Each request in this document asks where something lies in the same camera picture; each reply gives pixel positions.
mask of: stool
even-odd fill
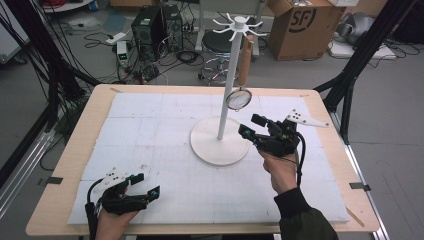
[[[213,31],[205,33],[202,38],[202,49],[205,52],[215,55],[206,61],[198,74],[199,79],[206,78],[208,86],[211,83],[223,84],[227,80],[228,63],[230,62],[231,44],[230,38],[233,36],[233,31],[224,33],[216,33]],[[240,44],[240,49],[243,48],[243,41]]]

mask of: white box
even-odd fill
[[[359,0],[328,0],[337,7],[355,7]]]

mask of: brown utensil handle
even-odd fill
[[[248,35],[247,37],[244,38],[244,43],[243,43],[243,50],[241,53],[241,58],[240,58],[240,65],[239,65],[239,76],[237,79],[237,83],[239,86],[244,86],[246,85],[247,82],[247,76],[249,75],[249,68],[250,68],[250,58],[252,56],[252,42],[253,41],[253,36],[252,35]]]

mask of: dark green jacket sleeve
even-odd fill
[[[274,198],[280,210],[280,230],[284,240],[336,240],[336,232],[320,211],[308,205],[300,188]]]

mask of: white tabletop mat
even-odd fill
[[[219,116],[222,100],[219,95],[117,94],[85,167],[68,223],[87,223],[88,188],[113,167],[129,175],[144,173],[145,180],[131,186],[128,195],[161,187],[159,199],[133,223],[278,222],[276,193],[253,145],[242,160],[229,166],[206,163],[190,146],[191,129],[204,118]],[[250,121],[253,113],[283,121],[292,109],[309,115],[302,98],[254,96],[239,112],[230,110],[228,117],[266,134],[266,128]],[[307,144],[301,186],[307,201],[331,222],[348,221],[315,128],[298,124],[297,130]],[[92,193],[91,200],[96,202],[101,194]]]

